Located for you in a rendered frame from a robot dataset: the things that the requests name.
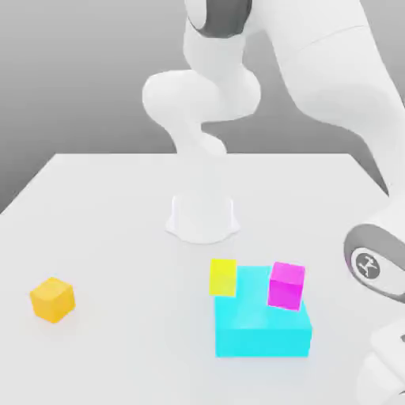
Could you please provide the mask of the small yellow cube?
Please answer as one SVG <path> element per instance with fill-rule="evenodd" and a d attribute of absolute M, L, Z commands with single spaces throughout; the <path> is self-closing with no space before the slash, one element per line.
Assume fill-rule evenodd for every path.
<path fill-rule="evenodd" d="M 237 261 L 235 259 L 212 259 L 210 262 L 209 294 L 211 296 L 235 297 L 237 287 Z"/>

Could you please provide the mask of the small magenta cube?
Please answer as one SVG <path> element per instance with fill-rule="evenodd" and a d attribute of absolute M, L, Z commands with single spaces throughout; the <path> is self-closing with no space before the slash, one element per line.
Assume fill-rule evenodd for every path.
<path fill-rule="evenodd" d="M 275 308 L 299 311 L 304 283 L 304 266 L 275 262 L 269 278 L 267 304 Z"/>

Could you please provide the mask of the small orange cube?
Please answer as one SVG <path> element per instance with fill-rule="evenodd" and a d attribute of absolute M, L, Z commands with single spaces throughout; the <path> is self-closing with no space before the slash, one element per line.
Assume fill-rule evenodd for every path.
<path fill-rule="evenodd" d="M 45 280 L 29 295 L 34 313 L 53 324 L 75 308 L 73 286 L 58 278 Z"/>

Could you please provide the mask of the large cyan box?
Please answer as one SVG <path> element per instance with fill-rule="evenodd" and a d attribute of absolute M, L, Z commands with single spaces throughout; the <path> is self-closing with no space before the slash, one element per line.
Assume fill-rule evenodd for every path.
<path fill-rule="evenodd" d="M 214 299 L 218 358 L 306 358 L 312 340 L 307 308 L 267 304 L 271 267 L 239 266 L 235 297 Z"/>

